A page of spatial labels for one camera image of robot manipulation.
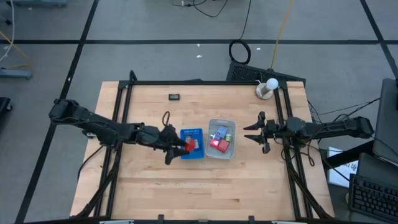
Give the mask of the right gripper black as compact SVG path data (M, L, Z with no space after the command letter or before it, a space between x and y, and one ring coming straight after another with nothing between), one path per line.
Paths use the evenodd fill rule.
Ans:
M268 154L271 151L270 144L268 143L268 139L274 139L281 135L283 125L276 124L273 119L266 120L265 112L261 111L259 113L259 120L245 128L244 130L261 130L259 135L246 134L245 138L253 140L258 144L262 144L262 153Z

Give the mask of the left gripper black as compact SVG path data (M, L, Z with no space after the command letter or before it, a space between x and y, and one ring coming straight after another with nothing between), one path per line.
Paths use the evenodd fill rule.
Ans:
M170 165L172 160L179 156L189 155L189 151L180 149L187 142L177 136L175 128L169 124L160 132L159 139L163 142L162 150L165 152L165 164Z

